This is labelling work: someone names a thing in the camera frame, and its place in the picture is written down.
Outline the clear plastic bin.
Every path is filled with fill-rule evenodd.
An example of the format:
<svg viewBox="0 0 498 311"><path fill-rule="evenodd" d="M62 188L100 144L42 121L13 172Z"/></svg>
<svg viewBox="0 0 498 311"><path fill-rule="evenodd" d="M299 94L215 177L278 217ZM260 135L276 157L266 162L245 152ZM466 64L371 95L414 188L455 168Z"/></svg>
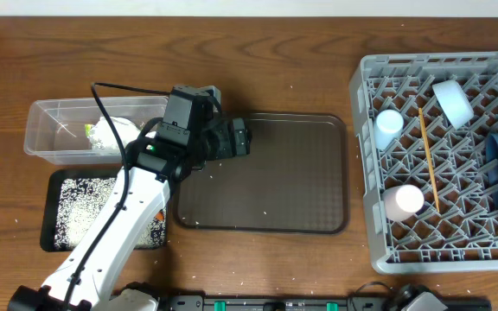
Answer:
<svg viewBox="0 0 498 311"><path fill-rule="evenodd" d="M106 97L101 99L111 117L123 117L142 128L164 115L164 96ZM55 165L119 163L118 151L92 149L85 124L103 117L93 98L39 100L30 106L24 152Z"/></svg>

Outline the foil yellow snack wrapper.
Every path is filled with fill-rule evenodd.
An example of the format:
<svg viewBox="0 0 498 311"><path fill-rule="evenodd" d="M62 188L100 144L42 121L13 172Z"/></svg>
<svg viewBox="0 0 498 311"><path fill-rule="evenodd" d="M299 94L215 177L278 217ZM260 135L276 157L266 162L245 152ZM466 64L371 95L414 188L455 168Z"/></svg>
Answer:
<svg viewBox="0 0 498 311"><path fill-rule="evenodd" d="M92 127L92 124L85 124L85 134L88 138L91 136Z"/></svg>

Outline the white napkin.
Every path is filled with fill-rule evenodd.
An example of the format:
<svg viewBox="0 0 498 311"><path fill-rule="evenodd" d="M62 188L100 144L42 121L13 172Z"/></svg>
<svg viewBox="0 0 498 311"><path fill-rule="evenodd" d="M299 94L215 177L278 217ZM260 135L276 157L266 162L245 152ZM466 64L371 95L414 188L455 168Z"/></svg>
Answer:
<svg viewBox="0 0 498 311"><path fill-rule="evenodd" d="M112 123L124 146L136 140L137 136L141 133L141 130L126 118L112 117ZM101 117L96 124L93 124L91 136L88 140L92 149L118 151L117 140L104 117Z"/></svg>

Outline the grey dishwasher rack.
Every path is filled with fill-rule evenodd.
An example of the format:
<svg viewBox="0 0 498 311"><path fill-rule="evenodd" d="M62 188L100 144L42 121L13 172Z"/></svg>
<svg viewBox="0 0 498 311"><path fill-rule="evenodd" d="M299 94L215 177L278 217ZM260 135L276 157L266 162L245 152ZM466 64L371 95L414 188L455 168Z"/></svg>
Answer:
<svg viewBox="0 0 498 311"><path fill-rule="evenodd" d="M455 130L432 86L455 80L473 118ZM498 210L486 160L486 138L498 134L498 52L378 54L364 57L349 83L354 132L360 143L363 197L372 266L382 274L498 270ZM437 182L438 213L431 191L418 108L425 118ZM398 139L380 150L374 121L398 111ZM386 217L382 194L413 185L423 207L404 221Z"/></svg>

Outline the black plastic tray bin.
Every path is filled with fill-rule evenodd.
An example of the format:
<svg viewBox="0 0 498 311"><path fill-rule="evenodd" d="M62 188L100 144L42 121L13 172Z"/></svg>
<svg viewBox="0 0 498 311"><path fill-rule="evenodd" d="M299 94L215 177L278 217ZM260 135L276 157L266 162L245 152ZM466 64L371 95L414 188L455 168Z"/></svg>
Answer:
<svg viewBox="0 0 498 311"><path fill-rule="evenodd" d="M57 200L60 196L61 183L66 178L109 178L116 179L117 168L67 168L54 172L49 178L46 205L41 225L40 246L44 251L56 252L53 246L56 225Z"/></svg>

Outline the white pink cup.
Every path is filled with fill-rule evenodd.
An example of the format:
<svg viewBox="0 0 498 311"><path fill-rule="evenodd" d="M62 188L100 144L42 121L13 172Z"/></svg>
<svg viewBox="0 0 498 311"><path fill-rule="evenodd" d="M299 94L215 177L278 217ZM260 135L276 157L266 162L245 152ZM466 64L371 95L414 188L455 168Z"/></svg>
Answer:
<svg viewBox="0 0 498 311"><path fill-rule="evenodd" d="M388 188L382 194L386 217L392 221L404 221L416 214L424 205L425 197L413 185Z"/></svg>

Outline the light blue rice bowl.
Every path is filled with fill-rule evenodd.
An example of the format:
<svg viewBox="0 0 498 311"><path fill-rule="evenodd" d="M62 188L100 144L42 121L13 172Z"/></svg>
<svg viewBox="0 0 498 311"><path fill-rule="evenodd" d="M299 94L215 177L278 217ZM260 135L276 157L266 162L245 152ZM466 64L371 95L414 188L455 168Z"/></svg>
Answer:
<svg viewBox="0 0 498 311"><path fill-rule="evenodd" d="M462 87L455 80L446 80L432 86L444 115L455 130L463 127L474 116L471 104Z"/></svg>

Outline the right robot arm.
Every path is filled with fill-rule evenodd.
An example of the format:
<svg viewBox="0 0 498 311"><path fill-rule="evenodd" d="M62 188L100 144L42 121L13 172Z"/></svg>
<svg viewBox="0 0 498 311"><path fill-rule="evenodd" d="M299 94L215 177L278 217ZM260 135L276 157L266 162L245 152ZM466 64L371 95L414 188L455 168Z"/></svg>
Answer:
<svg viewBox="0 0 498 311"><path fill-rule="evenodd" d="M424 285L407 284L391 300L384 303L390 311L491 311L490 300L482 297L448 298L437 295Z"/></svg>

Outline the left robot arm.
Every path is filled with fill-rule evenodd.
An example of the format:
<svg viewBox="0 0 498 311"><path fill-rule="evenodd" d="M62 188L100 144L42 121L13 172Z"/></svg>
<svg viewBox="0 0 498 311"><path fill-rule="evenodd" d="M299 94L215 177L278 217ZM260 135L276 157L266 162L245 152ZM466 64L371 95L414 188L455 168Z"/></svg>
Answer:
<svg viewBox="0 0 498 311"><path fill-rule="evenodd" d="M241 118L219 117L176 126L150 120L124 154L113 193L67 260L39 289L19 287L10 310L156 310L144 288L112 291L147 225L165 208L176 186L208 161L245 156L250 131Z"/></svg>

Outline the light blue cup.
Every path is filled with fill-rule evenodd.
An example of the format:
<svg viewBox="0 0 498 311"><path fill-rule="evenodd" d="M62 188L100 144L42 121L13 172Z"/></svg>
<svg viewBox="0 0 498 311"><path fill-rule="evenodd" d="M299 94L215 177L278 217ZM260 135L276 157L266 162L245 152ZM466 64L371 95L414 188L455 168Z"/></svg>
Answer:
<svg viewBox="0 0 498 311"><path fill-rule="evenodd" d="M389 144L398 139L404 126L402 115L395 110L380 112L373 122L373 135L377 149L384 150Z"/></svg>

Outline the brown serving tray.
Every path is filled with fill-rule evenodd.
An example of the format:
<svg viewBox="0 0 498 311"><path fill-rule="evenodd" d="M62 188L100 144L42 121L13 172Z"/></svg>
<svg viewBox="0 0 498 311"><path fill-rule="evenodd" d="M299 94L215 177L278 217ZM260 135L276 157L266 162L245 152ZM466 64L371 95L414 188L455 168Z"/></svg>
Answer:
<svg viewBox="0 0 498 311"><path fill-rule="evenodd" d="M171 213L200 230L333 235L349 222L347 129L327 114L252 113L249 155L209 162Z"/></svg>

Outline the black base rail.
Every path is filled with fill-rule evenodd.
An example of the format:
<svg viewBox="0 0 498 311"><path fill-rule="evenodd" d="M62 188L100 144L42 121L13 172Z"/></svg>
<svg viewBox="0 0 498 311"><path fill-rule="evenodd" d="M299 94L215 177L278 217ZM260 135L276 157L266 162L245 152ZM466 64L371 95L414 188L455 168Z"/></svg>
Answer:
<svg viewBox="0 0 498 311"><path fill-rule="evenodd" d="M342 299L304 298L226 298L177 295L149 297L141 302L128 295L120 303L120 310L156 311L385 311L382 307L391 300L385 297L350 297Z"/></svg>

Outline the spilled white rice pile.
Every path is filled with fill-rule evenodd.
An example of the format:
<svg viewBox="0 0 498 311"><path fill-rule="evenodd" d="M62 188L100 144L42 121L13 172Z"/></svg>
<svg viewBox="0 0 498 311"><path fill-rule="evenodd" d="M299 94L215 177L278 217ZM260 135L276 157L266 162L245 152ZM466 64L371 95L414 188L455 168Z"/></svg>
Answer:
<svg viewBox="0 0 498 311"><path fill-rule="evenodd" d="M115 180L66 178L61 183L53 234L56 250L71 251L81 241L111 195ZM138 240L137 249L156 249L166 244L166 209L159 211L163 211L165 220L154 217Z"/></svg>

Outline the orange carrot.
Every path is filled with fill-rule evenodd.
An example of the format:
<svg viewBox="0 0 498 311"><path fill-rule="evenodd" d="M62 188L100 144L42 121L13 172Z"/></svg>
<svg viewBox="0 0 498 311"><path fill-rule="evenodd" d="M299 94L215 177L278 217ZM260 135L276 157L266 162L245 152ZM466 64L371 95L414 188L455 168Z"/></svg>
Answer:
<svg viewBox="0 0 498 311"><path fill-rule="evenodd" d="M163 211L159 211L156 214L155 219L158 220L158 221L163 222L165 220L165 215L164 215Z"/></svg>

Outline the wooden chopstick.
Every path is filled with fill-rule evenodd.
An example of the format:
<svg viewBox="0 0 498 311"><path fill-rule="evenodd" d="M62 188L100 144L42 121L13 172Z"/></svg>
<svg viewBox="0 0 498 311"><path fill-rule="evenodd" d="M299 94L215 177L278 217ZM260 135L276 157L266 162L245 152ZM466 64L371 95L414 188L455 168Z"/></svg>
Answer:
<svg viewBox="0 0 498 311"><path fill-rule="evenodd" d="M431 191L434 199L434 204L437 212L440 212L439 208L439 198L437 194L437 182L436 182L436 177L434 173L434 168L433 168L433 162L431 158L431 152L430 152L430 145L429 145L429 140L428 140L428 135L427 135L427 130L425 126L425 118L424 118L424 113L422 108L418 108L418 119L420 123L420 129L421 129L421 136L423 139L424 143L424 150L425 150L425 158L427 161L428 165L428 172L431 180Z"/></svg>

